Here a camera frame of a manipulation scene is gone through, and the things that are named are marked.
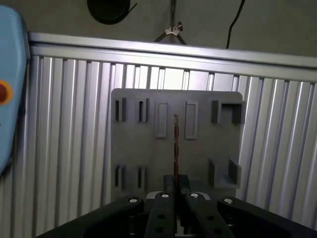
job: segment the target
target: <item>blue device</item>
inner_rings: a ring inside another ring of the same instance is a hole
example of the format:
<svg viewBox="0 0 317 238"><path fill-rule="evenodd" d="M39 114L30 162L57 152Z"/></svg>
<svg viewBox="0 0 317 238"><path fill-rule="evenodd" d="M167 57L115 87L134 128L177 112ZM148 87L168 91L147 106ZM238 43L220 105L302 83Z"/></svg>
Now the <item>blue device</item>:
<svg viewBox="0 0 317 238"><path fill-rule="evenodd" d="M11 155L29 57L22 17L15 10L0 5L0 174Z"/></svg>

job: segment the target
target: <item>gray plastic board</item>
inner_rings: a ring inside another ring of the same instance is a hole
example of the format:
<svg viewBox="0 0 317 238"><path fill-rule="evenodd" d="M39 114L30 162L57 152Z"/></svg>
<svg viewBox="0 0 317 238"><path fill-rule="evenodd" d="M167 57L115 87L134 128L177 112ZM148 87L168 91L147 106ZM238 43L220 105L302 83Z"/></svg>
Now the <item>gray plastic board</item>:
<svg viewBox="0 0 317 238"><path fill-rule="evenodd" d="M112 200L162 190L163 176L173 174L174 114L179 116L179 173L216 190L234 191L239 186L240 130L245 117L240 93L115 89L111 95Z"/></svg>

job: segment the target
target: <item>black cable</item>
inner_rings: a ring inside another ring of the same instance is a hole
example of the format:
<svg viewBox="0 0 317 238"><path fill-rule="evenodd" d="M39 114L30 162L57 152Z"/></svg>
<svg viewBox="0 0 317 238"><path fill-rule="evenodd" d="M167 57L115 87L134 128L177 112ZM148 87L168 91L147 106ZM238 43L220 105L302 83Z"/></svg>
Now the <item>black cable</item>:
<svg viewBox="0 0 317 238"><path fill-rule="evenodd" d="M133 10L133 8L135 8L137 6L138 3L134 4L133 7L131 7L131 9L128 11L127 15Z"/></svg>
<svg viewBox="0 0 317 238"><path fill-rule="evenodd" d="M244 2L245 0L241 0L241 3L240 3L240 6L239 6L239 9L238 9L238 12L237 12L237 15L236 17L234 18L233 22L231 23L230 27L229 27L229 33L228 33L228 39L227 39L227 46L226 46L226 49L229 48L229 45L230 45L230 37L231 37L231 31L232 31L232 28L234 26L234 24L236 24L239 16L240 16L240 13L242 11L242 8L243 8L243 5L244 5Z"/></svg>

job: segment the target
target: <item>gray wall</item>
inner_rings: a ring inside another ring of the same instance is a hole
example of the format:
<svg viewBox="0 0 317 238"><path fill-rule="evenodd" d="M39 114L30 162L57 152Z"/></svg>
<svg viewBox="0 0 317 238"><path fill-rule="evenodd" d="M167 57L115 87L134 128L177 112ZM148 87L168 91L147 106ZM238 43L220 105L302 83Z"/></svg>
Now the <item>gray wall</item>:
<svg viewBox="0 0 317 238"><path fill-rule="evenodd" d="M89 14L86 0L0 0L17 9L30 31L152 41L168 26L169 0L139 4L122 22L107 26ZM176 20L190 45L224 48L240 0L179 0ZM317 56L317 1L246 0L230 48Z"/></svg>

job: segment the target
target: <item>corrugated metal wall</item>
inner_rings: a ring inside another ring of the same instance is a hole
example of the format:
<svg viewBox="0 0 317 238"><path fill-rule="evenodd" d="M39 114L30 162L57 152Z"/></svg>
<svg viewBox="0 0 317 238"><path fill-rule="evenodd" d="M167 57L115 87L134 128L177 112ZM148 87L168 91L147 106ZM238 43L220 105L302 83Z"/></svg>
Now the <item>corrugated metal wall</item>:
<svg viewBox="0 0 317 238"><path fill-rule="evenodd" d="M13 165L0 178L0 237L31 238L109 202L109 101L120 87L240 92L237 196L317 228L313 83L32 56Z"/></svg>

